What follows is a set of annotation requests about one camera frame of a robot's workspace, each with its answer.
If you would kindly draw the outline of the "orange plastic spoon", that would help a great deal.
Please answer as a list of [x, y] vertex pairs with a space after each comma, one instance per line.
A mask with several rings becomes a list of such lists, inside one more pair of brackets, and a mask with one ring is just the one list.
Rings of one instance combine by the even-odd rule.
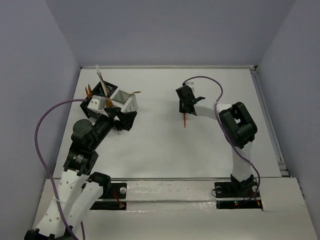
[[183, 126], [184, 126], [184, 128], [187, 127], [187, 115], [186, 115], [186, 113], [183, 113]]

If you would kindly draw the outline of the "orange plastic knife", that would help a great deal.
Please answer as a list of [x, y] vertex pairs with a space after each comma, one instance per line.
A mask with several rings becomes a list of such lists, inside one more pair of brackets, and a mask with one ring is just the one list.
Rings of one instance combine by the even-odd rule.
[[87, 87], [85, 87], [85, 93], [86, 93], [86, 95], [87, 95], [88, 98], [91, 98], [91, 97], [92, 97], [91, 91], [90, 91]]

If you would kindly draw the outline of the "gold knife black handle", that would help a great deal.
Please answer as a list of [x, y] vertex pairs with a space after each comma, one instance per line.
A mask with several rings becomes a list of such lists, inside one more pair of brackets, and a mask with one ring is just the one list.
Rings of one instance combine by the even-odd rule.
[[91, 97], [92, 97], [93, 96], [93, 92], [92, 92], [90, 84], [87, 85], [87, 88], [90, 90], [90, 92], [91, 92], [90, 94], [91, 94]]

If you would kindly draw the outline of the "orange chopstick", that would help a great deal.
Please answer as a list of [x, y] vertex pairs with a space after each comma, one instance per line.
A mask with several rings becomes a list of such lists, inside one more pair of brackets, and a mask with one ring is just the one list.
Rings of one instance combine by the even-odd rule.
[[103, 80], [103, 76], [102, 76], [102, 74], [100, 72], [98, 73], [98, 76], [100, 78], [100, 82], [101, 82], [101, 86], [103, 87], [104, 94], [105, 94], [106, 97], [108, 97], [109, 89], [108, 89], [108, 87], [106, 86], [106, 84], [105, 84], [105, 82]]

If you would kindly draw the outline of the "gold ornate fork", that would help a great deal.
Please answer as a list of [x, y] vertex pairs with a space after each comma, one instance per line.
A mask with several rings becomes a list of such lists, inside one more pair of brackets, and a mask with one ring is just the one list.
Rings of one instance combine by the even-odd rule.
[[115, 91], [110, 97], [107, 97], [107, 99], [112, 102], [117, 102], [119, 104], [125, 105], [131, 96], [139, 93], [141, 93], [141, 91], [134, 91], [132, 93], [127, 93], [125, 91], [118, 90], [118, 91]]

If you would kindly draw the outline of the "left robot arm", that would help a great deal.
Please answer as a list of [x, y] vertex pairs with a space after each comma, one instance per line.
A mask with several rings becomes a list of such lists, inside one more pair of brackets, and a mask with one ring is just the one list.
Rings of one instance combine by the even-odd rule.
[[105, 112], [95, 123], [88, 119], [74, 123], [60, 182], [52, 185], [54, 197], [40, 222], [26, 232], [26, 240], [76, 239], [76, 230], [83, 227], [96, 200], [110, 194], [110, 176], [92, 171], [99, 157], [96, 149], [112, 129], [129, 131], [137, 112], [122, 112], [119, 107]]

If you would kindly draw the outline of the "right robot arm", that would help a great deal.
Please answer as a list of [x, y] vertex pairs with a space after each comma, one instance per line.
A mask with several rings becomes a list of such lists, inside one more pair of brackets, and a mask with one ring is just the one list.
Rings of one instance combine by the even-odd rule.
[[200, 104], [205, 98], [195, 97], [194, 88], [185, 84], [176, 90], [179, 111], [183, 114], [201, 116], [218, 122], [232, 151], [232, 172], [230, 190], [235, 196], [242, 196], [254, 183], [253, 164], [250, 161], [252, 142], [258, 128], [242, 102], [223, 104], [216, 100], [213, 106]]

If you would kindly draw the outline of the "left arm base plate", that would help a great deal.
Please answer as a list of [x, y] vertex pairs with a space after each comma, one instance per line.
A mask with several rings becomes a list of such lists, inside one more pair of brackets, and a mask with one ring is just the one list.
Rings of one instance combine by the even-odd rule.
[[91, 210], [125, 211], [127, 209], [127, 183], [111, 182], [109, 191], [104, 190], [102, 196], [92, 205]]

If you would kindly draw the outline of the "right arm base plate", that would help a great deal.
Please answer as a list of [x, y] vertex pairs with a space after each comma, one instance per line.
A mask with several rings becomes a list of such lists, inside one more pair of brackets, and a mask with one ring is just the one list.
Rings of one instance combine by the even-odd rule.
[[254, 182], [248, 190], [237, 193], [231, 186], [231, 182], [218, 181], [214, 183], [211, 195], [215, 198], [218, 210], [239, 210], [239, 209], [263, 209], [260, 192], [257, 189], [257, 182]]

